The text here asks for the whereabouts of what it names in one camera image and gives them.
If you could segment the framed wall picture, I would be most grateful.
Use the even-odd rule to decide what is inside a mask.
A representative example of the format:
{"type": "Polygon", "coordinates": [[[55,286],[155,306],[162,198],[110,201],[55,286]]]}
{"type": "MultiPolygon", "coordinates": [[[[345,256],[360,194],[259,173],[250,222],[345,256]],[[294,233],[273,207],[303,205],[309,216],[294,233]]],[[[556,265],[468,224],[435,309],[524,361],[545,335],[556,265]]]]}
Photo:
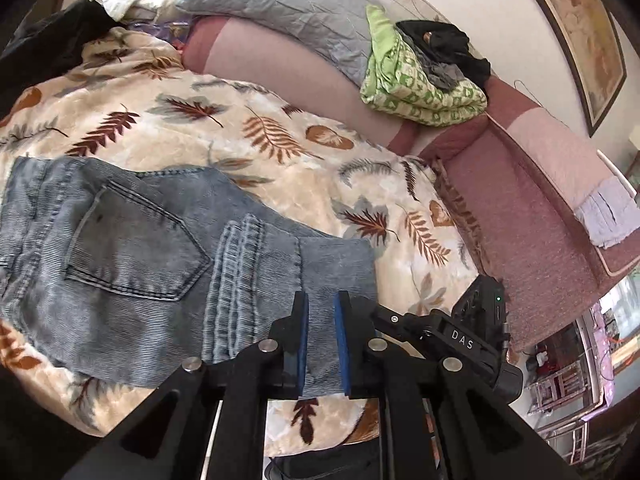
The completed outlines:
{"type": "Polygon", "coordinates": [[[620,37],[601,0],[536,0],[551,25],[579,93],[590,136],[627,78],[620,37]]]}

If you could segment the black cloth at left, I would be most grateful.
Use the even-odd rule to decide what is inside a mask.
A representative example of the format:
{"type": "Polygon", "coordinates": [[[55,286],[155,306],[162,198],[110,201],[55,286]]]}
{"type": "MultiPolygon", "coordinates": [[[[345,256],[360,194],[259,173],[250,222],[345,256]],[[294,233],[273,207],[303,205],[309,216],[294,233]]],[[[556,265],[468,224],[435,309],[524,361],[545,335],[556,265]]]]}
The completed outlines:
{"type": "Polygon", "coordinates": [[[24,90],[64,75],[82,62],[88,42],[119,26],[96,0],[68,8],[22,28],[1,55],[1,117],[24,90]]]}

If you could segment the blue denim jeans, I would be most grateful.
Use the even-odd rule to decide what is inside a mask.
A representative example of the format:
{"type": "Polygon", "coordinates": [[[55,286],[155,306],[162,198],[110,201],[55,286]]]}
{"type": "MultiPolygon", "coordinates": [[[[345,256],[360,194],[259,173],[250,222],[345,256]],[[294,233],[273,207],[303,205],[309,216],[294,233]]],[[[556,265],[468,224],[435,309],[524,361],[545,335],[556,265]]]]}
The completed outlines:
{"type": "Polygon", "coordinates": [[[284,218],[212,167],[18,158],[1,208],[1,316],[69,370],[154,388],[309,304],[304,396],[341,391],[333,301],[374,297],[374,252],[284,218]]]}

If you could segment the grey garment on pile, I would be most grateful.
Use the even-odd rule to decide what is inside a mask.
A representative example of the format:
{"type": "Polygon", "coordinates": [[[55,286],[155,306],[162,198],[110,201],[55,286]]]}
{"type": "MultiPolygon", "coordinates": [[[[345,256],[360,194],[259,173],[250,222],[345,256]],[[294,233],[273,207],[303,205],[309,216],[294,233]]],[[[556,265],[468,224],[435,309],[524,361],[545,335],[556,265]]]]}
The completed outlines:
{"type": "Polygon", "coordinates": [[[434,62],[421,52],[416,52],[416,57],[428,81],[439,90],[450,92],[465,80],[464,73],[456,64],[434,62]]]}

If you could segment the purple printed item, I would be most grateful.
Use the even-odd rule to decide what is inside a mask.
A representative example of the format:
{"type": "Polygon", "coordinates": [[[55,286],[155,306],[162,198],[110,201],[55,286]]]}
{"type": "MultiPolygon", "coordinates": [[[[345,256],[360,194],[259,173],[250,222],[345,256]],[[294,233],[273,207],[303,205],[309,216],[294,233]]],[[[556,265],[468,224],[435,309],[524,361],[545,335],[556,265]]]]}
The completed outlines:
{"type": "Polygon", "coordinates": [[[146,34],[166,41],[177,50],[181,50],[188,40],[191,30],[189,21],[173,21],[165,23],[132,22],[127,25],[129,30],[145,32],[146,34]]]}

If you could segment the grey quilted pillow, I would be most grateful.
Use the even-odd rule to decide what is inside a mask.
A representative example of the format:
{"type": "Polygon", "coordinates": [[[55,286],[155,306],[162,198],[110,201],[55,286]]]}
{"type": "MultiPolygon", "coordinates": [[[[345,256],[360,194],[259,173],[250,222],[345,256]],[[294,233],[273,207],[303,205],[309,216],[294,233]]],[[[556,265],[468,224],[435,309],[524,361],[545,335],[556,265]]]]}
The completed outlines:
{"type": "Polygon", "coordinates": [[[288,35],[359,86],[371,54],[367,6],[381,0],[177,0],[193,16],[245,18],[288,35]]]}

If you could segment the green patterned folded cloth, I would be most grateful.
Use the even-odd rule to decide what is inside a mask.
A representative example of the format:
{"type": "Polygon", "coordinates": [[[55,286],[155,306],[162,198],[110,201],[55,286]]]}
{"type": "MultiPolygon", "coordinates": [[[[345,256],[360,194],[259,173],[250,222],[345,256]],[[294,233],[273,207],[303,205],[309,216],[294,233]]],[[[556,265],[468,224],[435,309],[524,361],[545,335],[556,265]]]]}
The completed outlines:
{"type": "Polygon", "coordinates": [[[463,78],[450,90],[437,88],[400,31],[380,6],[367,6],[371,53],[360,87],[368,107],[419,124],[445,127],[482,114],[487,96],[463,78]]]}

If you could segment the black garment on top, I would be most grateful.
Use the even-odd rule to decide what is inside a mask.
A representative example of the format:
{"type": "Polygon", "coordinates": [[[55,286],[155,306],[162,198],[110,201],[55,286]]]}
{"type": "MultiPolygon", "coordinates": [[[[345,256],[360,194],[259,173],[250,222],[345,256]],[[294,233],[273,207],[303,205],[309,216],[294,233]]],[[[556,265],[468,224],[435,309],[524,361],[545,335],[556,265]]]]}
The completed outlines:
{"type": "Polygon", "coordinates": [[[456,64],[465,79],[485,90],[490,63],[472,55],[470,38],[465,32],[453,24],[420,20],[400,21],[396,28],[414,53],[421,52],[434,62],[456,64]]]}

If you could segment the leaf-print beige blanket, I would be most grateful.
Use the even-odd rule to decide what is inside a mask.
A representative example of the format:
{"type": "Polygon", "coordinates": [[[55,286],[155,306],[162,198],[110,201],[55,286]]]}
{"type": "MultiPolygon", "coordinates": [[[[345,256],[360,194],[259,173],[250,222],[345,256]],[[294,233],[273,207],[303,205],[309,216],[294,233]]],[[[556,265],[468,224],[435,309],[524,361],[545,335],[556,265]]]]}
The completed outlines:
{"type": "Polygon", "coordinates": [[[132,170],[211,166],[285,217],[369,242],[378,296],[449,310],[476,267],[413,158],[297,107],[272,87],[186,70],[167,42],[115,28],[67,74],[1,116],[1,169],[21,156],[94,156],[132,170]]]}

